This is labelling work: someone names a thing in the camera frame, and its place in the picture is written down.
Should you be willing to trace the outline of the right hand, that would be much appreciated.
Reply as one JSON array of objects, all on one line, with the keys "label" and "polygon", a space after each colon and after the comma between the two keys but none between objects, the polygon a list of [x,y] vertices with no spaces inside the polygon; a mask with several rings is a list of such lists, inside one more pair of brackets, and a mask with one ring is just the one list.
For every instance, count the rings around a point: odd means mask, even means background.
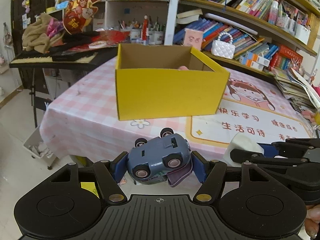
[{"label": "right hand", "polygon": [[315,239],[319,234],[320,207],[318,205],[307,206],[307,215],[304,222],[306,233]]}]

